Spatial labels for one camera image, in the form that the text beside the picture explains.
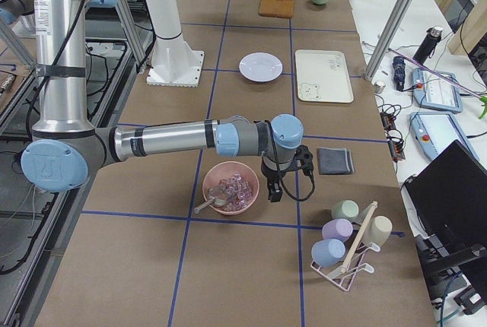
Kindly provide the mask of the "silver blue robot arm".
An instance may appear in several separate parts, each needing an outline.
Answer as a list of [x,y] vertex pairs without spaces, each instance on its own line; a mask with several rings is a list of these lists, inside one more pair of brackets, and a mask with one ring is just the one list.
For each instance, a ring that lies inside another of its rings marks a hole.
[[1,0],[1,19],[11,25],[18,18],[34,19],[33,0]]
[[[312,176],[304,128],[293,115],[251,122],[241,116],[124,129],[88,120],[85,9],[91,0],[33,0],[40,117],[21,156],[27,179],[48,192],[83,186],[99,169],[130,157],[213,148],[225,157],[259,156],[268,198],[287,192],[288,172]],[[103,0],[113,6],[117,0]]]

